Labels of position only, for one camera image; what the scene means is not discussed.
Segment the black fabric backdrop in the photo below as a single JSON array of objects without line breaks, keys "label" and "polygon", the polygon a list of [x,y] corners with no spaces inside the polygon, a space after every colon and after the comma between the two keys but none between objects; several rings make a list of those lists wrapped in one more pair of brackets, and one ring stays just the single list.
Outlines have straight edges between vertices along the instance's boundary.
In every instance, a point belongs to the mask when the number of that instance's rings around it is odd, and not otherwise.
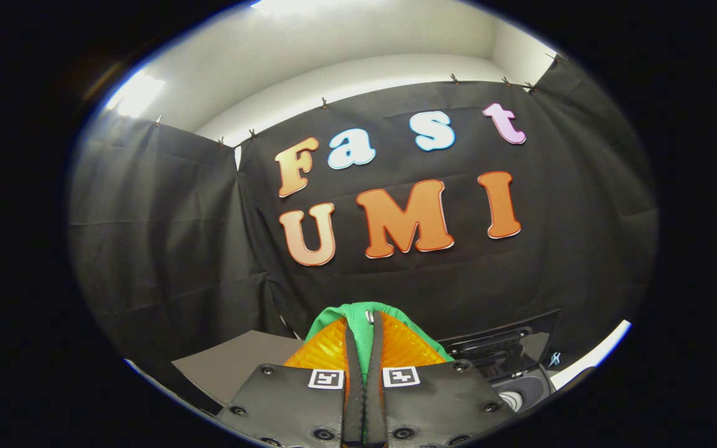
[{"label": "black fabric backdrop", "polygon": [[[239,183],[248,234],[291,328],[305,334],[323,308],[356,301],[395,306],[434,338],[563,308],[553,345],[566,365],[631,319],[657,249],[657,204],[643,148],[609,97],[566,60],[553,63],[536,87],[530,93],[492,82],[388,88],[329,103],[245,140]],[[514,111],[524,144],[503,140],[481,112],[494,102]],[[416,147],[409,119],[434,110],[450,117],[456,142],[426,152]],[[348,128],[369,133],[375,159],[331,169],[328,142]],[[308,137],[318,139],[319,149],[311,153],[311,171],[301,174],[307,187],[279,198],[274,157]],[[489,203],[476,179],[496,170],[513,177],[510,195],[522,230],[492,240]],[[367,221],[356,195],[384,188],[404,208],[413,184],[426,179],[446,185],[444,219],[454,246],[365,257]],[[316,250],[308,209],[322,202],[335,205],[335,256],[324,266],[301,266],[288,253],[278,218],[306,213],[302,232]]]},{"label": "black fabric backdrop", "polygon": [[251,329],[291,335],[248,246],[233,148],[106,113],[76,157],[71,256],[94,318],[125,358],[177,391],[171,360]]},{"label": "black fabric backdrop", "polygon": [[[614,103],[563,60],[537,91],[452,82],[373,91],[317,108],[233,148],[178,129],[105,113],[80,138],[68,196],[72,259],[103,331],[160,383],[170,364],[255,329],[302,337],[327,306],[380,301],[431,337],[489,329],[563,308],[553,345],[563,365],[631,318],[657,247],[648,162]],[[481,112],[514,111],[527,141],[504,141]],[[422,151],[409,119],[441,110],[456,142]],[[367,165],[333,170],[328,142],[362,128],[378,152]],[[308,185],[278,197],[274,157],[308,137]],[[492,240],[483,173],[503,170],[518,235]],[[446,250],[369,259],[359,193],[384,188],[405,207],[415,182],[440,179]],[[278,218],[333,202],[336,253],[307,267],[288,253]],[[314,220],[302,223],[310,249]]]}]

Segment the orange object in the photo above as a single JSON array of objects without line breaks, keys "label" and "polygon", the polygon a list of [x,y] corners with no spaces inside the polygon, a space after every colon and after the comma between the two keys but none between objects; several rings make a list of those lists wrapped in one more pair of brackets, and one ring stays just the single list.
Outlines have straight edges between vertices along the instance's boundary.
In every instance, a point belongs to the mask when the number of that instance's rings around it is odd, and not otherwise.
[{"label": "orange object", "polygon": [[284,363],[290,368],[310,368],[345,371],[345,398],[350,396],[350,369],[347,368],[345,330],[347,320],[342,317],[317,332]]},{"label": "orange object", "polygon": [[447,362],[406,324],[382,311],[381,318],[383,320],[381,368],[430,366]]}]

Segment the screw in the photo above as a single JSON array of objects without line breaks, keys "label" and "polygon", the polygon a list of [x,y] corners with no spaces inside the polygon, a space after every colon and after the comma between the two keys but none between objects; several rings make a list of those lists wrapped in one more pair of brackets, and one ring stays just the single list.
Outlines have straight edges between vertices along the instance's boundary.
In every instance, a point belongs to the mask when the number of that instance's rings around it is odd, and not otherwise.
[{"label": "screw", "polygon": [[314,436],[320,440],[331,440],[334,438],[334,433],[328,430],[317,430],[315,431]]},{"label": "screw", "polygon": [[466,360],[458,360],[452,364],[452,368],[456,369],[456,371],[467,371],[471,366],[472,364]]},{"label": "screw", "polygon": [[400,428],[399,430],[396,430],[394,434],[392,434],[395,439],[407,439],[408,437],[413,436],[413,430],[410,428]]},{"label": "screw", "polygon": [[450,440],[450,445],[455,445],[456,443],[464,442],[464,440],[469,439],[469,436],[458,436],[455,437],[455,439]]}]

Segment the white letter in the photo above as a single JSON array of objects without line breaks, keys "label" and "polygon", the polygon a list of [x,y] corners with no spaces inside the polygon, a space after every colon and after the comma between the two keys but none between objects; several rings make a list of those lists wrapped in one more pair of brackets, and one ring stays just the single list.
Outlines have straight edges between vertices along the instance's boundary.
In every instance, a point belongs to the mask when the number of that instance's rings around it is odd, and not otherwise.
[{"label": "white letter", "polygon": [[415,143],[422,151],[432,151],[451,147],[456,141],[456,134],[450,124],[450,117],[443,111],[418,113],[409,120],[409,127],[415,133]]},{"label": "white letter", "polygon": [[375,150],[370,147],[370,135],[363,129],[348,129],[330,140],[334,150],[328,156],[328,166],[342,170],[352,164],[366,165],[375,158]]}]

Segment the green cloth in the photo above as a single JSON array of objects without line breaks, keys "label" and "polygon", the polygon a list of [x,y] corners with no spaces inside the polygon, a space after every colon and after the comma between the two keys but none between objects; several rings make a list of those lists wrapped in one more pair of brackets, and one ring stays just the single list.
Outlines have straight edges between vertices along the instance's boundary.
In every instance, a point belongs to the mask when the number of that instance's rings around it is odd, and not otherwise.
[{"label": "green cloth", "polygon": [[355,337],[358,365],[361,366],[362,379],[364,380],[364,385],[367,385],[367,371],[370,369],[370,352],[372,352],[373,325],[367,320],[366,311],[369,311],[370,314],[375,311],[386,312],[391,317],[400,320],[435,349],[441,357],[447,361],[453,361],[444,347],[429,337],[429,335],[425,334],[404,312],[378,302],[358,302],[354,304],[344,304],[338,308],[329,307],[322,310],[314,320],[314,323],[311,324],[306,341],[313,338],[315,334],[318,334],[319,331],[336,320],[339,320],[341,317],[346,318],[347,325],[353,332],[353,337]]}]

